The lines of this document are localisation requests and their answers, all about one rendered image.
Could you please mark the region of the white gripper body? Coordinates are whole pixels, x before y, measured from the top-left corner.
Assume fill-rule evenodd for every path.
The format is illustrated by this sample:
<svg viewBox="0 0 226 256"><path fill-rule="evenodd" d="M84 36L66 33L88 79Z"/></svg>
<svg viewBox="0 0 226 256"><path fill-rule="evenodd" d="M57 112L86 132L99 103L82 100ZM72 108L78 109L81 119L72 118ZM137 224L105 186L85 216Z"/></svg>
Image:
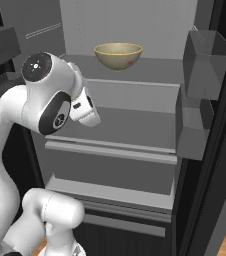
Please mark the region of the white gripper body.
<svg viewBox="0 0 226 256"><path fill-rule="evenodd" d="M78 121L87 127L95 127L101 123L101 119L96 108L80 110L78 113Z"/></svg>

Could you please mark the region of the grey fridge shelf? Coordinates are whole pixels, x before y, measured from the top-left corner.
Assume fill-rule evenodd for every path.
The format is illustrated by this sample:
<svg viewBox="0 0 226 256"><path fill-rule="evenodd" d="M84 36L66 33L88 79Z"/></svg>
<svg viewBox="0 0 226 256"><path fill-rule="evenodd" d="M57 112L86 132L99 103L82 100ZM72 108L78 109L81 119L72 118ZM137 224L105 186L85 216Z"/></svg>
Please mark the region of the grey fridge shelf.
<svg viewBox="0 0 226 256"><path fill-rule="evenodd" d="M138 110L99 108L101 123L93 128L68 121L53 135L46 137L47 147L56 141L79 145L84 153L111 155L177 164L175 115Z"/></svg>
<svg viewBox="0 0 226 256"><path fill-rule="evenodd" d="M184 83L181 60L140 58L123 71L113 71L95 56L64 55L63 59L75 63L89 84L176 87Z"/></svg>
<svg viewBox="0 0 226 256"><path fill-rule="evenodd" d="M52 175L46 187L51 190L72 193L76 195L113 200L124 203L137 204L153 208L172 210L174 203L174 189L169 195L122 189L91 183L83 183L56 178Z"/></svg>

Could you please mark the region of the olive tan bowl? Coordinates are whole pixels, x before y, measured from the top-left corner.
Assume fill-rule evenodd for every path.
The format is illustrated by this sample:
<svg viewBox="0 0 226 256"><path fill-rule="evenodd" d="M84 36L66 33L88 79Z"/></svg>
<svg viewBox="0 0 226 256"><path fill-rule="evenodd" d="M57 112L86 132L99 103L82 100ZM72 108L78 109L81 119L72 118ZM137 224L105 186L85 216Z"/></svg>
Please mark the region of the olive tan bowl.
<svg viewBox="0 0 226 256"><path fill-rule="evenodd" d="M122 71L134 65L142 51L141 46L124 42L106 43L94 48L98 61L114 71Z"/></svg>

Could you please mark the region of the grey open fridge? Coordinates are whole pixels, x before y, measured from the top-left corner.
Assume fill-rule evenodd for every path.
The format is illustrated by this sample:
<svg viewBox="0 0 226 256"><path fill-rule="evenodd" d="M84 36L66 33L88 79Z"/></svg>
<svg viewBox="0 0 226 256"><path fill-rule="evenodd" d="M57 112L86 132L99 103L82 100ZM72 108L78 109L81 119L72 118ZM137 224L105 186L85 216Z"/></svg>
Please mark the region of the grey open fridge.
<svg viewBox="0 0 226 256"><path fill-rule="evenodd" d="M0 0L0 13L4 25L13 27L17 34L21 53L13 59L15 69L36 51L47 50L61 57L96 57L96 46L112 42L141 46L140 58L181 60L183 64L187 36L195 28L200 4L199 0ZM173 113L176 142L176 101L183 84L89 85L99 108ZM177 165L171 167L50 151L44 147L44 138L32 132L31 136L43 183L55 175L59 179L104 185L106 180L100 171L126 169L144 175L154 193L169 195L174 189L175 196L182 157L177 156Z"/></svg>

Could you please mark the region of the small grey door bin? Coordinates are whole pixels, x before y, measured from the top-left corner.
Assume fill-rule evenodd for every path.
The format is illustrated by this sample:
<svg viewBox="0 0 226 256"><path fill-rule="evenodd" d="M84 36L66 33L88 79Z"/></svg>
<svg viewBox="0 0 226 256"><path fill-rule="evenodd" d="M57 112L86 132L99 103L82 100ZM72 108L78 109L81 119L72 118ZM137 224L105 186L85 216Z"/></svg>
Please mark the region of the small grey door bin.
<svg viewBox="0 0 226 256"><path fill-rule="evenodd" d="M214 112L209 100L186 96L180 87L176 101L176 153L178 157L202 160Z"/></svg>

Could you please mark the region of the large grey door bin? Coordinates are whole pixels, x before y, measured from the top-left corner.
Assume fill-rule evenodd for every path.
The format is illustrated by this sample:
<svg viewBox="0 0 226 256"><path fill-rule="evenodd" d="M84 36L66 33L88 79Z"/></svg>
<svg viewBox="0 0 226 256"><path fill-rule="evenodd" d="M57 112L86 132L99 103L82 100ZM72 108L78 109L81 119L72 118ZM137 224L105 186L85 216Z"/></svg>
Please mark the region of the large grey door bin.
<svg viewBox="0 0 226 256"><path fill-rule="evenodd" d="M183 55L186 95L217 100L226 72L226 40L218 31L191 30Z"/></svg>

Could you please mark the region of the black freezer drawer front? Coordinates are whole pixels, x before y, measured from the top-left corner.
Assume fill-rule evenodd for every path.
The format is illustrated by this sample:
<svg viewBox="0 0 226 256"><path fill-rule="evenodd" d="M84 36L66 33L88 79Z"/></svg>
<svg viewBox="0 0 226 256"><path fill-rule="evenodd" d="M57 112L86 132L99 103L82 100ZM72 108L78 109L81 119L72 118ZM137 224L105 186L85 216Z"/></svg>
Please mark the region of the black freezer drawer front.
<svg viewBox="0 0 226 256"><path fill-rule="evenodd" d="M74 229L87 256L172 256L171 224L87 209Z"/></svg>

